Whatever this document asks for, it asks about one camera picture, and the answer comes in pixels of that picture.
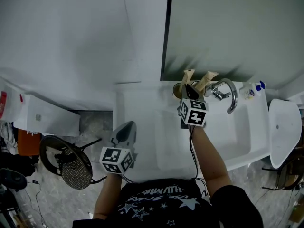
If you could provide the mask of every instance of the chrome faucet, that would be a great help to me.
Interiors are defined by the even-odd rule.
[[[222,92],[220,92],[218,90],[218,87],[222,86],[223,84],[227,84],[229,86],[231,92],[226,93],[226,94],[223,94]],[[223,78],[216,83],[211,83],[206,88],[206,92],[205,92],[204,96],[208,97],[211,94],[213,94],[220,101],[222,99],[228,98],[232,94],[231,106],[227,110],[228,114],[231,114],[234,111],[234,109],[236,108],[237,104],[238,104],[238,99],[237,99],[238,98],[238,92],[237,92],[237,89],[234,86],[233,82],[230,79]]]

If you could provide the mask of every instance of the orange object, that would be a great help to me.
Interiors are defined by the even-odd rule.
[[[27,133],[18,130],[18,153],[19,155],[38,155],[39,154],[40,134]]]

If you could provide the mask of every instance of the gray floor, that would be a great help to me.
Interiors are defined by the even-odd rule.
[[[66,138],[66,140],[75,143],[77,146],[82,146],[98,138],[107,139],[112,130],[112,113],[81,112],[80,130],[80,137]],[[93,175],[96,179],[105,176],[99,164],[102,146],[103,142],[99,142],[85,149],[85,153],[92,162]],[[251,165],[230,171],[229,174],[232,182],[243,188],[251,201],[256,204],[262,215],[265,228],[283,228],[286,226],[292,207],[299,199],[300,194],[297,191],[283,190],[269,191],[265,194],[266,190],[261,189],[261,187],[264,185],[273,187],[276,175],[262,171],[263,166],[264,164],[261,161],[257,161]],[[37,180],[41,185],[41,192],[37,199],[45,223],[49,228],[70,228],[73,220],[88,219],[88,213],[93,212],[95,201],[102,188],[100,183],[90,185],[84,190],[72,189],[59,176],[47,171],[42,163],[37,165],[37,171],[28,178],[28,181],[32,180]],[[29,183],[26,191],[21,190],[15,195],[20,208],[27,216],[32,227],[43,227],[40,215],[33,210],[38,210],[35,195],[39,192],[39,185]]]

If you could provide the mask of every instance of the forearm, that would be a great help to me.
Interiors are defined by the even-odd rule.
[[[104,186],[97,199],[94,219],[106,219],[115,209],[121,190],[122,179],[116,174],[108,174]]]
[[[203,128],[194,128],[192,142],[210,195],[223,186],[231,185],[224,161]]]

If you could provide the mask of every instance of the black sleeve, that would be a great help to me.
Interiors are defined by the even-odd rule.
[[[94,227],[101,227],[101,225],[104,224],[104,220],[103,219],[98,219],[98,218],[94,218],[94,219],[82,219],[82,220],[74,220],[73,221],[73,228],[83,228],[83,227],[90,227],[90,228],[94,228]]]
[[[225,228],[263,228],[263,220],[245,191],[236,186],[217,190],[211,204]]]

